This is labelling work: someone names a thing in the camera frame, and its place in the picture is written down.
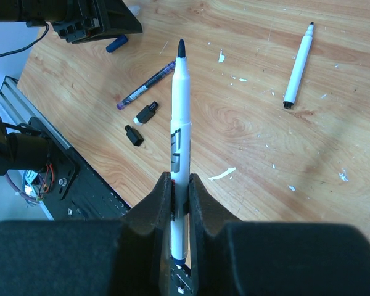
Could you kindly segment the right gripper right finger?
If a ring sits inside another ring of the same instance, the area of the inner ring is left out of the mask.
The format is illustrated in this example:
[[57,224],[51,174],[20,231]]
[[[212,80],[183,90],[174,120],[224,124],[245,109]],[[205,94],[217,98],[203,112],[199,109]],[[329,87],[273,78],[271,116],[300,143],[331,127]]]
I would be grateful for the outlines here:
[[195,295],[370,295],[370,243],[334,223],[242,221],[189,183]]

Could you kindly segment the white pen black tip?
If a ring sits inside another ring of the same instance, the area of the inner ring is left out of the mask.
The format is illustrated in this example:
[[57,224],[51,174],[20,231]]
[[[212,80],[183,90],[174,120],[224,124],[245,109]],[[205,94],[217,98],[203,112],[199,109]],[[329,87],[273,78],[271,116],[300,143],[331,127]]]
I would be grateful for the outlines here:
[[191,164],[191,78],[186,47],[179,40],[171,88],[171,165],[172,216],[171,256],[184,265],[188,255],[189,177]]

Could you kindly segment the white pen black end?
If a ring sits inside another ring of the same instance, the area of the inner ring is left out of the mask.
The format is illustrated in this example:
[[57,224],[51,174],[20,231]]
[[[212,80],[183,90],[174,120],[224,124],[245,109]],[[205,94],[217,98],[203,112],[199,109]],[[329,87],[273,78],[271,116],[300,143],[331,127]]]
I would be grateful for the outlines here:
[[289,78],[286,93],[284,95],[283,107],[291,109],[295,104],[298,89],[302,80],[303,71],[307,62],[308,54],[311,48],[315,23],[311,22],[300,42],[300,46],[295,58],[292,73]]

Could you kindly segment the blue pen cap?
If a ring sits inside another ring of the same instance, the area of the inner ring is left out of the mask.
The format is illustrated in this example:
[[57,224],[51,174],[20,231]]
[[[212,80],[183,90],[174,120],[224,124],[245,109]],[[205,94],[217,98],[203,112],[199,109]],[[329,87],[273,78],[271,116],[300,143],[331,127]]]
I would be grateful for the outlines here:
[[125,45],[128,41],[129,39],[126,35],[120,35],[109,45],[107,45],[105,49],[108,53],[113,53],[114,51]]

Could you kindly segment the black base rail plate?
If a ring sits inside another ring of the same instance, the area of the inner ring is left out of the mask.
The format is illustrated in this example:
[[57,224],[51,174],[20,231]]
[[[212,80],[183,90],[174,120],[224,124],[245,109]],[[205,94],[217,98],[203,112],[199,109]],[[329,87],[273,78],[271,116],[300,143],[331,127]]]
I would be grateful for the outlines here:
[[153,190],[129,206],[47,121],[29,125],[54,143],[54,185],[44,205],[56,221],[69,220],[67,255],[86,257],[96,273],[97,259],[109,265],[110,295],[191,295],[191,271],[170,253],[171,181],[164,173]]

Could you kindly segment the dark purple pen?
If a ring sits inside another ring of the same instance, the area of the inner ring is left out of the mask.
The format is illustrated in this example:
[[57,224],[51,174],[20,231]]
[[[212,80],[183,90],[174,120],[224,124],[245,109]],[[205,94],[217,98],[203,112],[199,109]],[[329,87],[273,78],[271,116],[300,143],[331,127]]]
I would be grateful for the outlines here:
[[144,82],[140,87],[135,89],[131,94],[125,97],[122,101],[117,104],[117,109],[123,110],[127,105],[135,101],[139,96],[144,94],[148,89],[153,87],[159,81],[163,80],[175,69],[175,61],[170,62],[160,69],[156,74],[150,77],[146,82]]

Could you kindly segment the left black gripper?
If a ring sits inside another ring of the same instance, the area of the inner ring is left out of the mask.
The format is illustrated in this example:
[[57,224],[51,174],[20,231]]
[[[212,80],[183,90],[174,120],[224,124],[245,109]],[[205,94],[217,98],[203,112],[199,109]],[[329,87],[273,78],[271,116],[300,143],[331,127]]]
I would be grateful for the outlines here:
[[0,1],[0,22],[48,25],[68,43],[142,33],[140,21],[121,0]]

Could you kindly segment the small black pen cap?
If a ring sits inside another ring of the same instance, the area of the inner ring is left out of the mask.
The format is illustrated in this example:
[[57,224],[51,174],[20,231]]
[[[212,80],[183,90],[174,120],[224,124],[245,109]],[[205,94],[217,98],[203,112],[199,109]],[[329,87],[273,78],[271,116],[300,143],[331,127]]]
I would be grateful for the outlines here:
[[131,141],[132,145],[139,147],[143,142],[144,138],[139,131],[130,125],[125,126],[126,136]]

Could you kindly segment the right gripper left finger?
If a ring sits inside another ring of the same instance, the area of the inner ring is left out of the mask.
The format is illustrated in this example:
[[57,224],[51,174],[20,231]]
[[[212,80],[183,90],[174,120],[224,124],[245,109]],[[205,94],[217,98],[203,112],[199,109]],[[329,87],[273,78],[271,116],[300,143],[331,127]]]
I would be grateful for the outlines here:
[[168,295],[171,179],[125,215],[0,222],[0,295]]

